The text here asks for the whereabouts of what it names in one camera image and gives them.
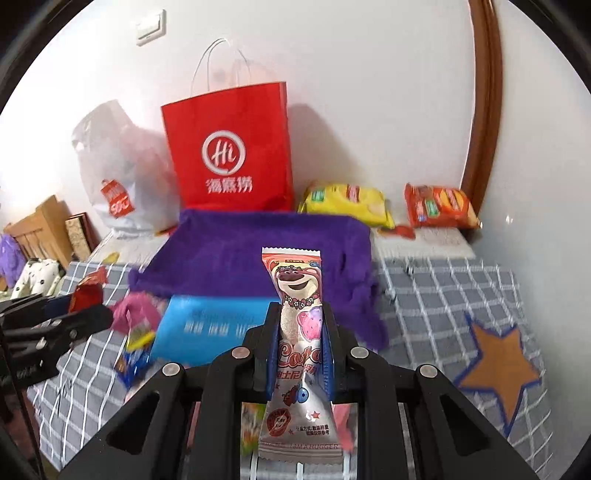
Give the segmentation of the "bear print snack packet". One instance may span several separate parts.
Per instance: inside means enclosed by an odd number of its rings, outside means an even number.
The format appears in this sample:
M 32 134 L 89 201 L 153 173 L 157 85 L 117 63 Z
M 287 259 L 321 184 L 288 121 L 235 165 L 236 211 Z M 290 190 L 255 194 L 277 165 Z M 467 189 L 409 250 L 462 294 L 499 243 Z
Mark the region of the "bear print snack packet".
M 315 250 L 264 247 L 280 297 L 276 377 L 259 436 L 259 456 L 335 464 L 342 447 L 322 371 L 322 257 Z

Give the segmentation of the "magenta snack packet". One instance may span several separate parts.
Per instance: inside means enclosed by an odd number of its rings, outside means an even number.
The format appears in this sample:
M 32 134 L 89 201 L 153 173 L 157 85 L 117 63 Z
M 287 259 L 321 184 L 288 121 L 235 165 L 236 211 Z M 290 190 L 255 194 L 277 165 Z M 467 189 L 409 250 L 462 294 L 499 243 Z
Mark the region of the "magenta snack packet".
M 111 329 L 127 334 L 138 325 L 147 325 L 151 330 L 156 330 L 162 318 L 158 306 L 159 301 L 150 294 L 130 292 L 111 307 Z

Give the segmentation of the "small red snack packet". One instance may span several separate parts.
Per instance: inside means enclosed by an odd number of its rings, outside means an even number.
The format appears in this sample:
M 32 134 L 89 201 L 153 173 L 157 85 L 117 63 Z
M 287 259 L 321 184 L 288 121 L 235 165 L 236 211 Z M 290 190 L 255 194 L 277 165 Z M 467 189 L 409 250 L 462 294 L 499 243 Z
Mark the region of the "small red snack packet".
M 68 312 L 74 313 L 103 303 L 103 285 L 107 282 L 104 266 L 86 275 L 71 295 Z

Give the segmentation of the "white spotted plush toy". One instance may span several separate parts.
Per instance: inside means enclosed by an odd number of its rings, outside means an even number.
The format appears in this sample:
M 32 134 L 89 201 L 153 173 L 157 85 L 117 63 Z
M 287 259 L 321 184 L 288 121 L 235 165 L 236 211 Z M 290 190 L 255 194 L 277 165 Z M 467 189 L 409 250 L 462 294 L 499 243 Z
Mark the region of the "white spotted plush toy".
M 12 289 L 11 299 L 30 295 L 52 296 L 64 274 L 64 269 L 56 260 L 29 260 Z

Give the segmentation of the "blue tissue pack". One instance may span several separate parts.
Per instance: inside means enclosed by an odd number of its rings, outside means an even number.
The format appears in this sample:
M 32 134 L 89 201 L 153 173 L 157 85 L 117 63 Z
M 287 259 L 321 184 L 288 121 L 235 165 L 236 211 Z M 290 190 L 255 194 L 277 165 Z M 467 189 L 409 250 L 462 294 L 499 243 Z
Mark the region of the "blue tissue pack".
M 266 320 L 271 298 L 174 295 L 160 320 L 152 358 L 195 367 L 242 344 Z

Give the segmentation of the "blue yellow candy packet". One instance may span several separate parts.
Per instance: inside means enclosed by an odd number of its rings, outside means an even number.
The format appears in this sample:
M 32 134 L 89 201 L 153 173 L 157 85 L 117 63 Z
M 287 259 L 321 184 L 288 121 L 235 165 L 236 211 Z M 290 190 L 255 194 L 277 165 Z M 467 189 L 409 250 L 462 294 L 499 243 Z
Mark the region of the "blue yellow candy packet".
M 128 331 L 123 350 L 113 366 L 118 380 L 126 389 L 134 386 L 150 368 L 154 339 L 155 331 L 148 323 L 137 324 Z

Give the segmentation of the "brown framed box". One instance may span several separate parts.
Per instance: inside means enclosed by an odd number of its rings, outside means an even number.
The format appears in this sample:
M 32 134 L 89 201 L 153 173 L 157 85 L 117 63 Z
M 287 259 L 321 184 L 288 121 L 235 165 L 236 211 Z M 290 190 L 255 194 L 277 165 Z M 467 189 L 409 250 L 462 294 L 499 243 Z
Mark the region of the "brown framed box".
M 71 215 L 64 221 L 73 253 L 78 261 L 87 260 L 98 246 L 98 238 L 86 212 Z

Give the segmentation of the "purple fluffy towel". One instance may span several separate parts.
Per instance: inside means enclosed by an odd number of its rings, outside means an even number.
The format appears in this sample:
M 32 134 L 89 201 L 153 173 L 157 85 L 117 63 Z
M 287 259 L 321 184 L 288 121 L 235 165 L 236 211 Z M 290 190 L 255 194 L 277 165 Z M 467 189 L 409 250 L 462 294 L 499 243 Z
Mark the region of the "purple fluffy towel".
M 130 271 L 129 288 L 161 298 L 271 298 L 277 292 L 263 266 L 266 247 L 318 250 L 322 296 L 335 321 L 368 347 L 387 347 L 387 328 L 376 307 L 370 228 L 348 216 L 186 209 L 150 263 Z

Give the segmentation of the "yellow chips bag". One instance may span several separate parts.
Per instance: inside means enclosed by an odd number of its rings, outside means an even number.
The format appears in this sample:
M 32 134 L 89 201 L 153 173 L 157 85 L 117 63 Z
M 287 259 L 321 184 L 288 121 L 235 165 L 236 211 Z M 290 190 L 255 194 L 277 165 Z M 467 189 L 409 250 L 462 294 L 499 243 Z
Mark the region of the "yellow chips bag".
M 385 195 L 376 188 L 355 184 L 311 184 L 304 192 L 297 212 L 349 216 L 372 228 L 394 228 Z

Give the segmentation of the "white Miniso plastic bag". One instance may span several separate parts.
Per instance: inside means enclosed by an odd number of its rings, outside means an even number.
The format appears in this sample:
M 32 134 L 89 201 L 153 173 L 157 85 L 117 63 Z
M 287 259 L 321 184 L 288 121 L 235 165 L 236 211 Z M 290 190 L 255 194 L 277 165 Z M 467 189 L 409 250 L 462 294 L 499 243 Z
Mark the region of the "white Miniso plastic bag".
M 135 125 L 111 100 L 72 132 L 81 181 L 103 224 L 118 236 L 175 226 L 181 201 L 165 137 Z

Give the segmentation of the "orange chips bag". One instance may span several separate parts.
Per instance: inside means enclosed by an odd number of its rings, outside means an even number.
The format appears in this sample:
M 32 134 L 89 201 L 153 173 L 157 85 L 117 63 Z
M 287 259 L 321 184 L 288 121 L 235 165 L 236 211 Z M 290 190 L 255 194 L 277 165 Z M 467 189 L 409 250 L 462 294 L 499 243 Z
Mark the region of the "orange chips bag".
M 408 218 L 414 228 L 479 229 L 482 224 L 472 203 L 460 189 L 435 186 L 405 186 Z

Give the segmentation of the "red paper shopping bag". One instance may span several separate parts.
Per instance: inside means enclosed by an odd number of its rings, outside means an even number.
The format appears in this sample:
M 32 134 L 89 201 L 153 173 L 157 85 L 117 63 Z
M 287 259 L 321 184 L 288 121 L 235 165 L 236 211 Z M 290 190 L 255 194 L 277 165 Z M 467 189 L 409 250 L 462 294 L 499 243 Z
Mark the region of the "red paper shopping bag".
M 294 208 L 287 84 L 241 84 L 161 107 L 183 206 L 211 211 Z

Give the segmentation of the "brown wooden door frame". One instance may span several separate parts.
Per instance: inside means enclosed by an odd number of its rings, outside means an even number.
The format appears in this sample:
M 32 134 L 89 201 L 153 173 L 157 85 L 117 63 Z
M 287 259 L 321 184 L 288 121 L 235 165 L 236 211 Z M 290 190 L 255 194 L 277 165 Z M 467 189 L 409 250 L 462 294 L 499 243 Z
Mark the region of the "brown wooden door frame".
M 496 154 L 503 102 L 503 53 L 490 0 L 468 1 L 474 36 L 475 106 L 461 189 L 476 214 L 485 199 Z

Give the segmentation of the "white wall switch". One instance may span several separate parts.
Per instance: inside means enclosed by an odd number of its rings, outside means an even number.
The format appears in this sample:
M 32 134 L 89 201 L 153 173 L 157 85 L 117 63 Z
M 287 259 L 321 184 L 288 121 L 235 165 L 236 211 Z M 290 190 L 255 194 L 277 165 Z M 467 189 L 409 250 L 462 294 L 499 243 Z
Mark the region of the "white wall switch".
M 140 28 L 136 32 L 135 43 L 137 46 L 143 46 L 166 34 L 167 12 L 160 9 L 156 14 L 148 17 L 140 23 Z

